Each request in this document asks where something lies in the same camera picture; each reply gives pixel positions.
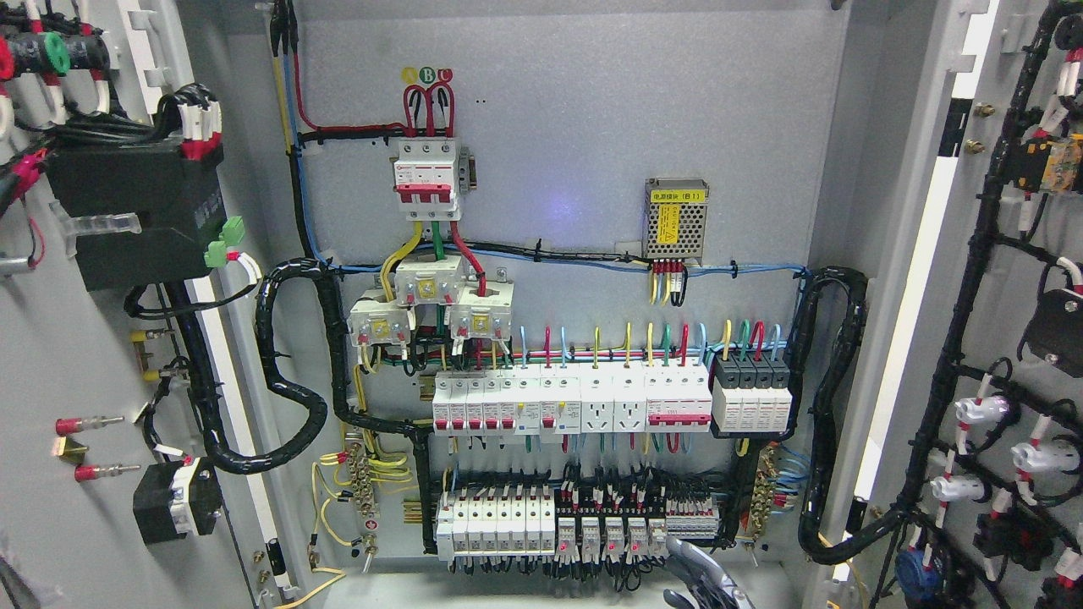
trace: white connector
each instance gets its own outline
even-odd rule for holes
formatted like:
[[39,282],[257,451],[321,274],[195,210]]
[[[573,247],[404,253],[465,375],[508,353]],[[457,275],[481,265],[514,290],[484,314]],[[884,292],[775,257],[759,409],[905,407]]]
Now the white connector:
[[986,484],[971,476],[952,476],[951,478],[938,476],[929,481],[929,487],[937,501],[947,503],[964,500],[979,501],[986,496]]
[[1016,468],[1030,474],[1042,471],[1073,471],[1080,467],[1079,450],[1065,440],[1042,442],[1036,446],[1022,442],[1012,446],[1012,462]]
[[963,398],[955,402],[955,418],[967,425],[1000,423],[1010,411],[1012,403],[1004,396]]

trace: black box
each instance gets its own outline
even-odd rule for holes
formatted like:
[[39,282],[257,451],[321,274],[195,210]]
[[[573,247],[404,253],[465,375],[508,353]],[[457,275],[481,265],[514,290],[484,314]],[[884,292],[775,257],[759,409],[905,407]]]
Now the black box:
[[132,146],[61,148],[49,161],[53,194],[71,218],[135,212],[143,232],[78,237],[76,261],[88,291],[203,277],[207,246],[225,207],[217,167],[181,156],[180,138]]

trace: gray metal panel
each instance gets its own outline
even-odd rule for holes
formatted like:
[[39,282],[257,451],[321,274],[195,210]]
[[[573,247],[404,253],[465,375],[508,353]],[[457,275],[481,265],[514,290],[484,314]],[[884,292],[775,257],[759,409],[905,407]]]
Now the gray metal panel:
[[[656,3],[621,10],[571,2],[529,10],[499,4],[452,9],[428,2],[400,10],[300,3],[309,114],[325,124],[397,120],[401,68],[447,65],[456,70],[456,130],[479,163],[480,187],[464,203],[468,238],[533,246],[545,237],[553,247],[602,249],[638,242],[643,180],[699,177],[713,186],[706,263],[807,260],[846,12],[831,12],[819,1],[755,9],[667,3],[665,10]],[[250,9],[238,4],[240,10]],[[447,10],[455,14],[445,15]],[[255,178],[266,193],[269,251],[282,259],[299,248],[282,135],[272,119],[273,81],[263,67],[266,41],[250,14],[235,23],[244,27],[229,39],[236,66],[229,95],[249,111],[237,119],[247,133]],[[408,236],[390,190],[388,156],[382,143],[328,142],[305,151],[316,234],[338,261],[382,260]],[[533,347],[540,345],[546,324],[554,331],[566,326],[578,349],[590,344],[595,325],[603,345],[622,344],[625,320],[634,322],[637,344],[644,340],[648,321],[655,323],[655,342],[666,321],[677,334],[680,323],[693,323],[695,341],[694,323],[701,321],[713,340],[726,316],[786,325],[796,287],[788,273],[736,281],[715,275],[693,280],[683,309],[650,308],[645,275],[482,260],[487,269],[506,268],[517,282],[513,323],[526,325]],[[347,304],[370,286],[370,276],[348,278]],[[279,349],[295,355],[293,378],[327,396],[326,349],[315,310],[309,288],[284,291],[276,313]],[[429,413],[396,371],[366,378],[366,389],[381,415]],[[433,444],[436,472],[446,461],[441,444]],[[390,439],[388,446],[404,448]],[[313,452],[336,450],[328,437]],[[697,438],[694,461],[668,454],[657,459],[696,469],[728,462],[730,450],[731,442]],[[566,457],[558,446],[543,455],[497,455],[491,449],[462,458],[465,466],[514,463],[559,470]],[[591,459],[597,455],[587,455],[584,465]],[[287,468],[298,492],[306,488],[306,467],[299,462]],[[383,502],[381,557],[416,556],[420,549],[418,528],[396,524],[401,496]],[[311,527],[308,506],[299,509],[291,539]],[[343,535],[357,530],[345,508],[330,517]],[[793,552],[794,526],[788,518],[772,523],[767,540],[772,554]],[[334,555],[335,563],[350,563],[341,550],[324,553]]]

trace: red wire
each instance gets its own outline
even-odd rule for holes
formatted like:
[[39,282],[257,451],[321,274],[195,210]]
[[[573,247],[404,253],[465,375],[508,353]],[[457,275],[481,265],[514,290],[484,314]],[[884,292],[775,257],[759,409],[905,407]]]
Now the red wire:
[[315,131],[338,131],[352,133],[358,131],[405,129],[401,122],[392,122],[391,125],[335,125],[331,127],[323,127],[313,122],[309,118],[309,115],[304,113],[304,96],[301,94],[301,61],[298,53],[293,53],[293,93],[297,98],[297,114],[300,115],[301,120],[308,125],[310,129]]
[[37,260],[30,260],[27,263],[31,269],[37,269],[38,264],[41,264],[41,261],[45,259],[45,235],[41,233],[41,226],[38,226],[38,222],[34,218],[27,216],[26,219],[29,221],[34,234],[38,236],[38,243],[41,244],[41,255],[38,256]]
[[[467,247],[466,242],[462,241],[462,236],[459,235],[459,223],[451,222],[451,224],[452,224],[452,241],[455,242],[455,247],[459,248],[459,252],[461,252],[462,256],[466,256],[467,260],[470,261],[470,265],[474,268],[474,272],[478,274],[478,296],[484,297],[486,294],[488,294],[487,290],[485,289],[485,270],[481,268],[481,262],[478,261],[478,257],[473,255],[473,251],[470,251],[470,248]],[[548,342],[546,344],[545,350],[546,352],[549,351]]]
[[754,325],[752,327],[752,336],[748,337],[748,345],[749,346],[753,344],[754,340],[756,340],[756,333],[757,332],[759,332],[759,342],[756,344],[756,354],[753,355],[753,359],[758,362],[760,355],[764,353],[764,333],[766,331],[764,329],[764,322],[762,321],[756,322],[756,325]]
[[432,93],[441,87],[447,91],[447,128],[445,129],[445,135],[451,138],[452,133],[455,131],[455,92],[452,91],[452,86],[445,80],[439,80],[433,82],[426,92],[429,94],[429,101],[432,101]]
[[680,333],[680,365],[683,366],[684,362],[688,361],[688,324],[684,324],[684,328]]
[[552,353],[549,352],[549,326],[545,326],[545,367],[552,367]]

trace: green wire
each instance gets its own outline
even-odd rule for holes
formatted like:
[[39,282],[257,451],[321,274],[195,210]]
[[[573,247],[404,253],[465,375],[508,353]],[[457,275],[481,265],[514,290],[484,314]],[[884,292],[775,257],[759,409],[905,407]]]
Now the green wire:
[[738,345],[741,346],[741,361],[748,359],[748,347],[752,340],[752,322],[743,320],[741,322],[741,334],[738,336]]
[[662,334],[662,365],[669,365],[669,324],[666,324],[666,331]]
[[432,249],[436,252],[436,260],[444,259],[444,235],[440,234],[440,222],[432,223]]

